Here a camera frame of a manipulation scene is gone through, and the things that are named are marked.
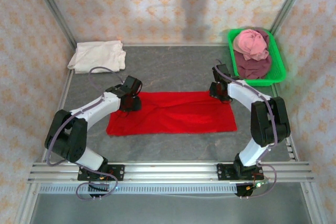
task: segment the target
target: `floral wall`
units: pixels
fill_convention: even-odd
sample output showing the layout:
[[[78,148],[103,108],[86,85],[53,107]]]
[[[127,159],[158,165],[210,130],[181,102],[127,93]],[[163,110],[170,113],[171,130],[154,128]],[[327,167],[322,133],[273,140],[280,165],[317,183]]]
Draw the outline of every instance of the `floral wall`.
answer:
[[[336,1],[297,0],[276,38],[293,138],[300,158],[313,161],[329,223],[336,223]]]
[[[55,0],[78,42],[207,44],[228,29],[269,29],[285,0]]]
[[[43,153],[71,49],[44,0],[1,0],[0,17],[0,222],[9,224]]]

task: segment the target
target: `red towel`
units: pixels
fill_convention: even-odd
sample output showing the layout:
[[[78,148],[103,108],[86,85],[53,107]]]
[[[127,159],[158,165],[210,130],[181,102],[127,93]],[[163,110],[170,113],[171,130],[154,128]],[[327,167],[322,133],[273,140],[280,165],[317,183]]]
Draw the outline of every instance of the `red towel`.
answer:
[[[210,133],[236,131],[230,104],[202,92],[156,92],[139,94],[140,111],[111,114],[108,135],[154,133]]]

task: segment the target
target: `gray floor mat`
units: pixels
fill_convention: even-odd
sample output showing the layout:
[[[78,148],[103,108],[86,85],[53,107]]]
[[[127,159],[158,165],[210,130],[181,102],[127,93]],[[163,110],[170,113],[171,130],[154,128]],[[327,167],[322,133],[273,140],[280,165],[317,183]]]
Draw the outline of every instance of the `gray floor mat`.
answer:
[[[228,65],[232,61],[227,47],[125,47],[125,78],[132,75],[143,82],[143,91],[202,91],[213,81],[215,59]],[[103,89],[118,84],[111,73],[95,74]],[[271,95],[270,87],[258,88]],[[72,110],[100,95],[88,84],[87,74],[74,74],[66,98],[65,109]],[[250,112],[239,102],[232,102],[238,131],[213,134],[152,134],[111,137],[105,132],[105,117],[88,132],[87,145],[110,162],[125,161],[232,161],[250,140]],[[289,160],[284,142],[265,161]]]

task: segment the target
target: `green basket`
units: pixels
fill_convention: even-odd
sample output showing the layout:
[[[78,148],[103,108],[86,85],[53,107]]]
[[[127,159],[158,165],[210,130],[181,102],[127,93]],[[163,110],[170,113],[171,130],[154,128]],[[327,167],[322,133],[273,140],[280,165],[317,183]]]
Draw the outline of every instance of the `green basket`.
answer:
[[[233,70],[236,76],[239,76],[239,74],[237,70],[236,59],[235,59],[235,54],[233,52],[232,43],[233,43],[233,40],[236,38],[236,36],[243,30],[245,29],[232,29],[227,35],[232,63],[233,63]],[[268,51],[269,51],[269,55],[271,55],[272,57],[271,70],[268,72],[268,74],[266,75],[264,79],[257,79],[257,80],[245,79],[246,83],[251,86],[270,86],[273,83],[282,82],[286,78],[286,70],[284,67],[284,63],[282,62],[279,49],[274,40],[274,37],[269,31],[265,30],[265,32],[267,32],[269,36]]]

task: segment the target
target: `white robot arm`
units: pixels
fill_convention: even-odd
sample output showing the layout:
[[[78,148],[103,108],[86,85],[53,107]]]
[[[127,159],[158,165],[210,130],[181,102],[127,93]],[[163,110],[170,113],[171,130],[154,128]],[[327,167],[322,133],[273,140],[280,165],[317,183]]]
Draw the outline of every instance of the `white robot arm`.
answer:
[[[218,65],[217,67],[221,72],[229,75],[225,65]],[[253,92],[251,89],[246,88],[248,85],[243,80],[236,79],[234,82],[231,82],[221,77],[214,68],[213,72],[216,82],[211,84],[210,95],[221,101],[236,99],[251,111],[252,138],[245,149],[237,154],[234,161],[237,176],[240,179],[244,179],[248,177],[244,174],[249,174],[250,179],[250,171],[255,168],[257,160],[274,143],[275,139],[264,99],[271,105],[273,114],[275,115],[276,132],[279,142],[290,134],[285,103],[282,98],[272,98],[255,90]],[[141,89],[141,86],[141,81],[128,76],[122,85],[107,89],[100,103],[99,101],[102,98],[97,98],[87,105],[70,112],[65,110],[58,111],[50,127],[45,147],[49,148],[51,139],[55,136],[56,131],[63,122],[71,115],[78,114],[57,136],[52,152],[72,163],[106,173],[108,169],[107,159],[86,147],[87,131],[103,117],[117,110],[139,110],[141,102],[138,97],[138,90]],[[89,172],[87,172],[87,175],[90,178],[94,177]]]
[[[52,139],[56,137],[52,152],[72,163],[106,173],[107,159],[86,146],[87,131],[103,117],[117,110],[140,110],[141,101],[138,94],[141,87],[140,80],[128,76],[123,84],[108,88],[101,97],[85,106],[70,112],[58,111],[48,132],[45,147],[49,149]],[[56,135],[61,125],[71,116],[75,117]],[[86,172],[89,176],[98,176]]]
[[[243,83],[245,86],[247,83],[243,80],[238,80],[238,82]],[[251,111],[251,106],[254,102],[260,101],[263,102],[263,99],[260,98],[257,94],[253,93],[251,90],[246,89],[236,83],[229,83],[227,88],[228,95],[244,105],[249,111]],[[263,95],[268,101],[271,99],[270,96],[259,93]],[[257,159],[264,153],[266,148],[270,144],[261,147],[255,142],[253,137],[250,142],[247,144],[245,149],[239,153],[239,158],[244,166],[255,165]]]
[[[262,94],[244,80],[232,78],[225,64],[214,67],[213,74],[216,82],[210,86],[210,95],[221,101],[236,99],[251,112],[252,138],[234,161],[236,175],[240,179],[251,178],[257,170],[257,161],[275,143],[275,139],[278,143],[290,135],[285,102],[281,97]]]

